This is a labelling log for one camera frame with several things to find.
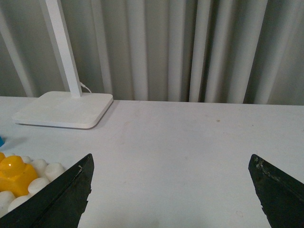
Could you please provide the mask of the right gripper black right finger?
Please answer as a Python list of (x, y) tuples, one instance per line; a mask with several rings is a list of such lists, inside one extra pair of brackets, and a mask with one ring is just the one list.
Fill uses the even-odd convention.
[(252, 154), (248, 170), (262, 210), (272, 228), (304, 226), (304, 184)]

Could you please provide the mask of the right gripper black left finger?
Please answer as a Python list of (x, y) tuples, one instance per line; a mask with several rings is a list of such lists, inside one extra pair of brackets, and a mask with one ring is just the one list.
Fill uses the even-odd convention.
[(86, 155), (26, 202), (0, 219), (2, 228), (76, 228), (85, 212), (94, 172)]

